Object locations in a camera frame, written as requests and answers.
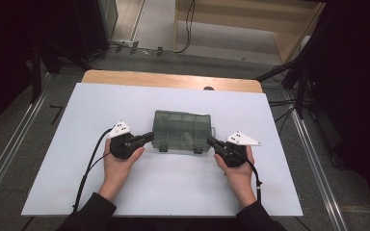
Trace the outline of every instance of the translucent storage box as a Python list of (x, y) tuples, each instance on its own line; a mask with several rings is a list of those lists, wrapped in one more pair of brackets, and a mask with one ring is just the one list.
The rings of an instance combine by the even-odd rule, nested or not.
[(156, 111), (152, 146), (161, 152), (168, 149), (202, 153), (209, 150), (206, 139), (212, 136), (210, 115)]

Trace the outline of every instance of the white tabletop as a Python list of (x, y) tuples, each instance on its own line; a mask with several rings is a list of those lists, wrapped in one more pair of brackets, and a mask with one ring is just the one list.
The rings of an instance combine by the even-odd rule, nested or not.
[[(271, 216), (303, 214), (265, 94), (77, 84), (22, 215), (69, 215), (100, 135), (120, 120), (134, 135), (150, 132), (156, 110), (210, 114), (218, 140), (240, 131), (261, 141), (252, 150), (263, 182), (263, 206)], [(103, 143), (95, 160), (102, 156)], [(213, 154), (212, 148), (201, 155), (159, 153), (146, 144), (115, 200), (115, 216), (234, 217), (240, 208)], [(79, 208), (98, 191), (103, 176), (99, 162), (89, 174)]]

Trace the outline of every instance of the metal floor strip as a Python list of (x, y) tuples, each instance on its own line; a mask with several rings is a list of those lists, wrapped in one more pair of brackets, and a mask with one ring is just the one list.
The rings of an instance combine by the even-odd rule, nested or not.
[[(293, 99), (289, 92), (285, 92), (287, 99)], [(329, 213), (330, 220), (334, 230), (348, 230), (345, 220), (342, 216), (341, 209), (335, 199), (334, 193), (330, 186), (329, 180), (323, 171), (320, 164), (315, 148), (312, 144), (311, 138), (305, 127), (305, 123), (300, 119), (296, 111), (293, 112), (292, 117), (296, 124), (297, 131), (303, 143), (305, 154), (308, 158), (315, 180), (317, 182), (320, 193), (323, 197), (324, 204), (326, 205), (327, 212)]]
[(35, 120), (35, 117), (40, 110), (41, 104), (43, 103), (47, 95), (48, 89), (51, 86), (53, 80), (54, 80), (53, 76), (51, 76), (51, 74), (49, 73), (47, 73), (44, 76), (42, 83), (42, 92), (40, 97), (38, 98), (35, 104), (31, 104), (29, 106), (28, 110), (25, 113), (25, 116), (20, 121), (11, 139), (9, 140), (7, 146), (2, 152), (0, 156), (0, 182), (2, 181), (2, 178), (4, 177), (6, 171), (8, 170), (13, 160), (13, 157), (17, 152), (17, 149), (22, 144), (22, 141), (25, 138), (26, 134), (28, 133), (30, 126)]

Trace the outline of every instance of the gray carpet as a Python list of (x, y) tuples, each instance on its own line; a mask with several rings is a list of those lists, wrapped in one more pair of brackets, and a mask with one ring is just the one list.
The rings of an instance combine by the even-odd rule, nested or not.
[[(157, 57), (137, 51), (108, 53), (91, 62), (94, 68), (106, 70), (133, 70), (172, 74), (190, 74), (224, 78), (250, 79), (269, 71), (272, 66), (203, 58), (176, 54), (163, 54)], [(45, 152), (56, 132), (59, 120), (53, 125), (57, 109), (50, 105), (65, 106), (76, 83), (81, 81), (83, 71), (75, 65), (66, 65), (61, 73), (55, 76), (53, 85), (44, 100), (41, 109), (20, 145), (5, 177), (0, 184), (0, 230), (21, 230), (29, 218), (23, 218), (20, 212), (26, 201), (28, 191), (44, 158)], [(284, 92), (277, 82), (281, 76), (263, 83), (263, 89), (269, 100), (284, 100)], [(31, 90), (27, 89), (15, 99), (11, 107), (0, 116), (0, 154), (11, 137), (15, 127), (28, 107)], [(272, 108), (274, 118), (288, 110), (287, 106)], [(344, 212), (349, 230), (370, 230), (370, 211), (352, 210), (351, 206), (370, 208), (370, 192), (358, 174), (350, 170), (339, 170), (332, 166), (330, 154), (317, 124), (304, 113), (309, 133), (322, 161), (323, 168), (329, 177), (340, 206), (350, 208)], [(281, 131), (280, 139), (287, 162), (300, 195), (304, 216), (299, 218), (310, 230), (333, 230), (323, 198), (305, 156), (303, 145), (293, 119), (289, 117)], [(27, 230), (54, 230), (64, 218), (35, 218)], [(288, 230), (306, 230), (296, 218), (277, 218)], [(181, 230), (178, 224), (161, 225), (161, 230)]]

